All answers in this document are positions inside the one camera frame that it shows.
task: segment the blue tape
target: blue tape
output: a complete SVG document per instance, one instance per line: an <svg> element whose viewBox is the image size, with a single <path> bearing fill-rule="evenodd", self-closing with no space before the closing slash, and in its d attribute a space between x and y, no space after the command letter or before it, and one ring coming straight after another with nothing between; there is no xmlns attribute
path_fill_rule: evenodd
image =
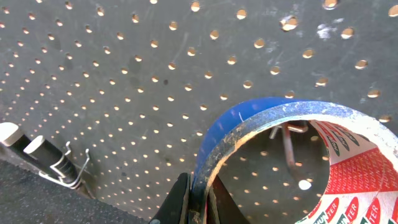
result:
<svg viewBox="0 0 398 224"><path fill-rule="evenodd" d="M212 150L237 125L266 109L299 101L306 100L295 100L279 97L253 99L233 106L231 109L222 114L207 131L206 136L199 148L193 182L195 182L198 171L202 168Z"/></svg>

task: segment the pegboard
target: pegboard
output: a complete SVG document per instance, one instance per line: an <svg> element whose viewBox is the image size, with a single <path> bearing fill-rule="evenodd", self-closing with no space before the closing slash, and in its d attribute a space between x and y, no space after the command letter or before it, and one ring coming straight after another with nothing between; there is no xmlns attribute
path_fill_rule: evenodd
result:
<svg viewBox="0 0 398 224"><path fill-rule="evenodd" d="M90 148L97 198L150 219L179 173L193 171L208 127L242 101L330 101L397 133L397 5L3 1L0 116L59 148L71 141L76 164ZM261 158L248 158L246 170ZM227 167L240 162L231 158ZM227 167L227 188L251 184L228 179L252 171ZM233 194L254 205L247 193ZM248 208L245 216L269 214Z"/></svg>

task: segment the scratch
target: scratch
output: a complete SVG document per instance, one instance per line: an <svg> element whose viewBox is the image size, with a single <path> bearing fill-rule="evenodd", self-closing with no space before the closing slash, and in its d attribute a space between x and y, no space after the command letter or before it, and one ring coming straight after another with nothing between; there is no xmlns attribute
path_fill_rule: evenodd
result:
<svg viewBox="0 0 398 224"><path fill-rule="evenodd" d="M241 118L241 121L243 122L243 118L242 118L241 112L239 112L239 117Z"/></svg>
<svg viewBox="0 0 398 224"><path fill-rule="evenodd" d="M189 36L188 32L184 33L184 39L182 40L180 49L178 50L177 54L173 58L173 62L175 62L175 59L177 59L177 57L180 56L182 49L185 47L185 44L187 43L188 36Z"/></svg>

